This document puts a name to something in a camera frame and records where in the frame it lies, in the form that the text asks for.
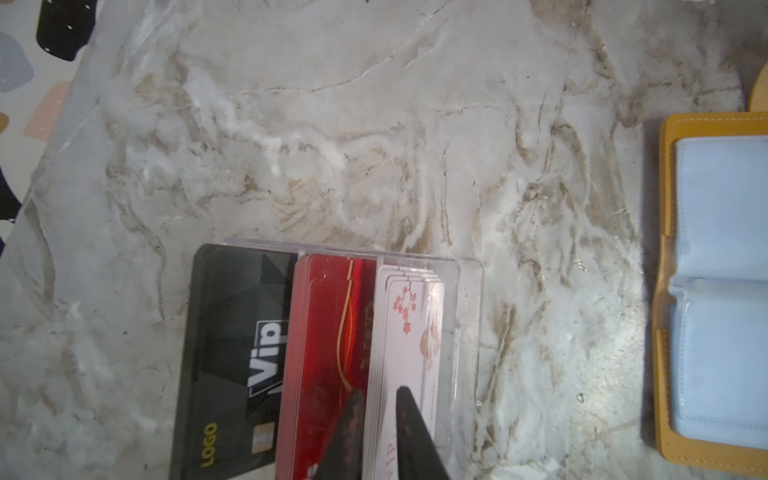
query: marble surface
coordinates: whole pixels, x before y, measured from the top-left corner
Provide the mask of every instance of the marble surface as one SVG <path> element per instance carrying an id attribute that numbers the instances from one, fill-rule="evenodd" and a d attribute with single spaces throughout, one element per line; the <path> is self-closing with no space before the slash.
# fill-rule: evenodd
<path id="1" fill-rule="evenodd" d="M 110 2 L 0 260 L 0 470 L 166 478 L 238 236 L 482 261 L 467 478 L 723 476 L 654 449 L 647 324 L 660 121 L 768 57 L 735 3 Z"/>

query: cherry blossom branch print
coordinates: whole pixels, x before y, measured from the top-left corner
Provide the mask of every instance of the cherry blossom branch print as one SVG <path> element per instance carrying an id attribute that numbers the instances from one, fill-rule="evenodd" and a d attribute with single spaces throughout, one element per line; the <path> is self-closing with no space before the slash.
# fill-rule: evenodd
<path id="1" fill-rule="evenodd" d="M 406 335 L 411 333 L 411 323 L 408 321 L 408 317 L 411 312 L 416 312 L 416 294 L 411 292 L 410 285 L 402 288 L 402 295 L 398 295 L 395 299 L 392 311 L 402 315 L 402 331 Z"/>

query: gold card chip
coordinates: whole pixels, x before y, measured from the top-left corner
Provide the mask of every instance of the gold card chip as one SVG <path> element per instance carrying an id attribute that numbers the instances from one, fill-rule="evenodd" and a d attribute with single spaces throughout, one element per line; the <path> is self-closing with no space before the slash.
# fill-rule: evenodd
<path id="1" fill-rule="evenodd" d="M 250 446 L 251 455 L 272 449 L 275 440 L 275 422 L 262 423 L 253 427 L 253 443 Z"/>

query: stack of white cards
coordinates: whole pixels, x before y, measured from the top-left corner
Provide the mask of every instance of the stack of white cards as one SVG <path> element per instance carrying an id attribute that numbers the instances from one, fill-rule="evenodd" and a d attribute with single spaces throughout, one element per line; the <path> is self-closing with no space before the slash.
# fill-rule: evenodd
<path id="1" fill-rule="evenodd" d="M 382 265 L 376 272 L 362 480 L 397 480 L 395 395 L 411 389 L 434 438 L 443 282 L 431 270 Z"/>

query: white speckle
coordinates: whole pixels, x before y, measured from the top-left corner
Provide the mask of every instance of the white speckle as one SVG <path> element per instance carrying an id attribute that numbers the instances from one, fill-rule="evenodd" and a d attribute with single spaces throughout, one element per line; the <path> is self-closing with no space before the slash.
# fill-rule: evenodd
<path id="1" fill-rule="evenodd" d="M 579 268 L 579 270 L 581 270 L 582 272 L 589 273 L 589 269 L 584 266 L 584 264 L 581 262 L 581 260 L 579 260 L 578 262 L 574 262 L 573 264 L 575 266 L 577 266 Z"/>

